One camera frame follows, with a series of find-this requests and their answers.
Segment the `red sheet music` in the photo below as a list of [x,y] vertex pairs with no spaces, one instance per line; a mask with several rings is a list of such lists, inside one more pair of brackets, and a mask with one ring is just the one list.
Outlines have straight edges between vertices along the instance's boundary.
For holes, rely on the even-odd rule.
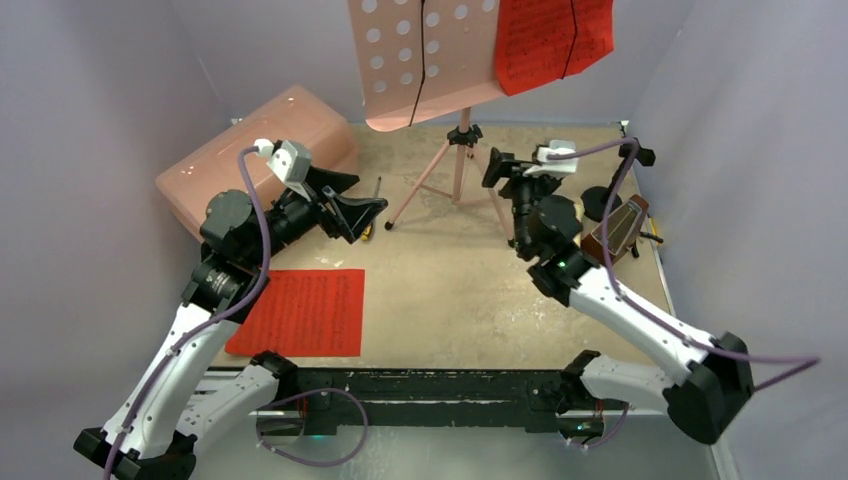
[[495,78],[508,96],[578,75],[615,48],[612,0],[513,0],[498,8]]
[[357,357],[362,349],[365,271],[273,270],[224,351],[253,356]]

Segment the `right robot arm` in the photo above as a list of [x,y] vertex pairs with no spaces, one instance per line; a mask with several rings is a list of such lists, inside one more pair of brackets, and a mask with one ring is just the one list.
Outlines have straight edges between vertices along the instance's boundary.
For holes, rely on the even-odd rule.
[[580,353],[562,372],[558,410],[617,400],[668,415],[689,438],[716,443],[754,393],[748,349],[739,337],[719,337],[663,311],[625,285],[575,241],[582,230],[575,203],[556,189],[561,174],[542,160],[523,161],[491,149],[482,179],[511,203],[518,258],[540,293],[575,309],[637,347],[652,366]]

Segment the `cream microphone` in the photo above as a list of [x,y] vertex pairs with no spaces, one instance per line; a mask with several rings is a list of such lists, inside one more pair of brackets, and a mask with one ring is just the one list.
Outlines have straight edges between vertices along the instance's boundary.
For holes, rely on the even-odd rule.
[[582,239],[582,235],[583,235],[583,231],[584,231],[585,209],[584,209],[583,203],[581,201],[575,202],[574,203],[574,210],[575,210],[575,221],[576,221],[576,224],[577,224],[577,233],[575,234],[573,240],[577,245],[579,245],[581,243],[581,239]]

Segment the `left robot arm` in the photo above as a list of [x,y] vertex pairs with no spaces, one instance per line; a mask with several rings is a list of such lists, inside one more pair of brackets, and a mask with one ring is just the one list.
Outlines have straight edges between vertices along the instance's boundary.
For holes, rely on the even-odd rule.
[[187,479],[199,457],[248,414],[297,399],[296,366],[263,352],[199,403],[192,396],[270,281],[271,258],[314,228],[357,241],[386,209],[379,197],[349,198],[353,174],[310,168],[305,193],[283,193],[264,208],[256,188],[230,189],[208,203],[201,257],[173,323],[138,385],[101,427],[80,432],[74,449],[107,479]]

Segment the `black pliers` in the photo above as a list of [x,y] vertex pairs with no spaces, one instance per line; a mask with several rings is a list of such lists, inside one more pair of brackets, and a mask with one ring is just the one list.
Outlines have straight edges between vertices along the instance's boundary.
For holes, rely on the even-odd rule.
[[[662,237],[660,237],[660,236],[658,236],[654,233],[647,232],[647,231],[640,231],[639,235],[638,235],[638,239],[647,239],[647,240],[650,240],[650,241],[652,241],[656,244],[663,244],[664,243],[664,239]],[[638,249],[638,239],[634,240],[633,243],[630,246],[630,252],[631,252],[634,259],[638,259],[640,257],[640,252],[639,252],[639,249]]]

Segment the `pink tripod music stand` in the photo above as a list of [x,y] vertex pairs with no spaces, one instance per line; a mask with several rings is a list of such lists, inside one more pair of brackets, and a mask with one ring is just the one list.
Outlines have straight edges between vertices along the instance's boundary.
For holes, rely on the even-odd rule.
[[366,124],[392,132],[459,116],[386,230],[421,190],[464,204],[467,168],[484,171],[472,109],[503,95],[494,69],[498,7],[496,1],[348,2]]

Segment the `brown metronome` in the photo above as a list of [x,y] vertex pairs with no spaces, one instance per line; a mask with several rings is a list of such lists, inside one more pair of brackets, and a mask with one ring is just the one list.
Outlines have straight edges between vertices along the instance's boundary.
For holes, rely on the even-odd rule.
[[[639,195],[632,195],[620,207],[611,211],[607,221],[607,251],[615,264],[627,254],[630,246],[638,239],[639,232],[648,216],[649,203]],[[581,239],[581,249],[590,257],[603,263],[602,228],[597,226]]]

